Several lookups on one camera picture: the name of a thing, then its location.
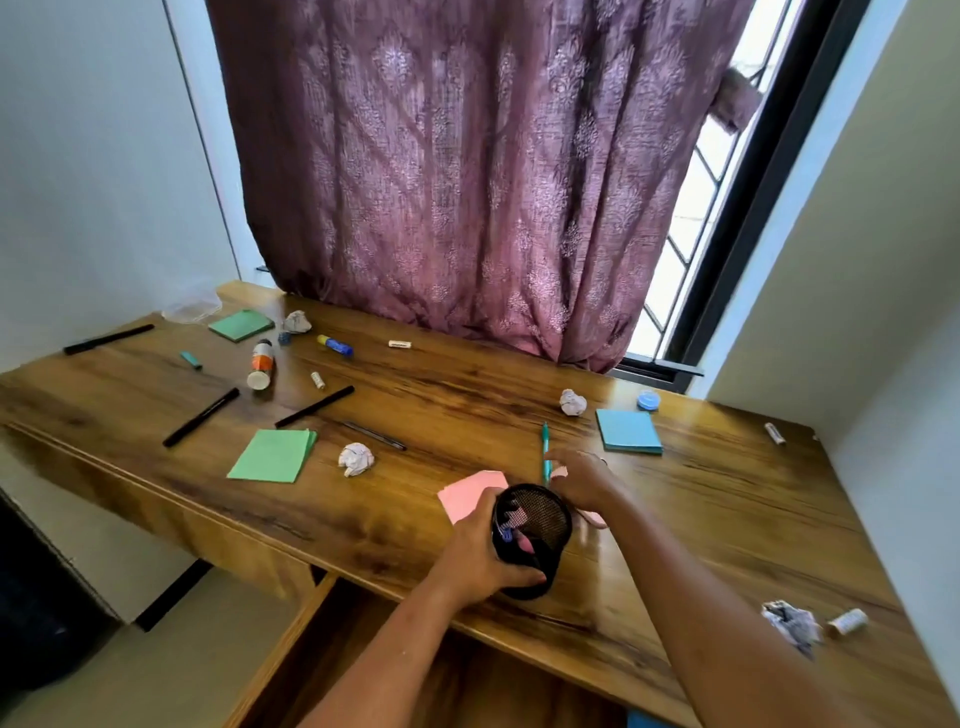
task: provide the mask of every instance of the hand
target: hand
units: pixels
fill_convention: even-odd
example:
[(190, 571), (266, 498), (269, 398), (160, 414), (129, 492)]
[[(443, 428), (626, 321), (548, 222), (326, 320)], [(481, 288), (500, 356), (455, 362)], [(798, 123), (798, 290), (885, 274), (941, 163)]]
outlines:
[(451, 614), (504, 587), (532, 587), (546, 581), (542, 571), (505, 564), (496, 557), (490, 523), (501, 490), (484, 490), (473, 513), (454, 524), (453, 536), (424, 580), (448, 600)]
[(550, 478), (550, 490), (582, 511), (604, 515), (611, 507), (619, 488), (619, 480), (607, 463), (591, 452), (557, 448), (543, 455), (566, 467), (566, 475)]

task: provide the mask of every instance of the curtain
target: curtain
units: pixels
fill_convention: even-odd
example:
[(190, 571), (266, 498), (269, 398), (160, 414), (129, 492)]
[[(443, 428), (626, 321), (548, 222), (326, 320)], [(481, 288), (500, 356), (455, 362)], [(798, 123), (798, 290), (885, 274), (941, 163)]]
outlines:
[(281, 289), (606, 371), (752, 0), (207, 5)]

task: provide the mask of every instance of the cap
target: cap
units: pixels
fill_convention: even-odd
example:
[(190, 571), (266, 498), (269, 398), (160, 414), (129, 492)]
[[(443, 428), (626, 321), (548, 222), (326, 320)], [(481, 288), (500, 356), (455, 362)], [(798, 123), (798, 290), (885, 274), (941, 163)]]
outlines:
[(250, 372), (247, 375), (247, 386), (251, 389), (266, 389), (270, 386), (270, 375), (266, 372)]
[(636, 398), (636, 406), (647, 412), (656, 412), (660, 409), (660, 395), (653, 390), (645, 389)]

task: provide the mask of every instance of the right hand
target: right hand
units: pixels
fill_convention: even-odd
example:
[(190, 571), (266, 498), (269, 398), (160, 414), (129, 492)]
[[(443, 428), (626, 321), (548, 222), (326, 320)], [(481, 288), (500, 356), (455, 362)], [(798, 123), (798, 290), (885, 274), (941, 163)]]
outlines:
[(550, 478), (550, 490), (582, 511), (604, 515), (617, 495), (617, 477), (592, 452), (557, 448), (543, 455), (566, 467), (566, 475)]

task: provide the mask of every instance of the tiled floor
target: tiled floor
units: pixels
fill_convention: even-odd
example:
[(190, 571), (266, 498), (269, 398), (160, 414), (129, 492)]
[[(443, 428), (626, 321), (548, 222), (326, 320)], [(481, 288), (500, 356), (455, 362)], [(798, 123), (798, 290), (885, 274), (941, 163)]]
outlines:
[(296, 612), (212, 570), (151, 632), (122, 628), (0, 728), (220, 728)]

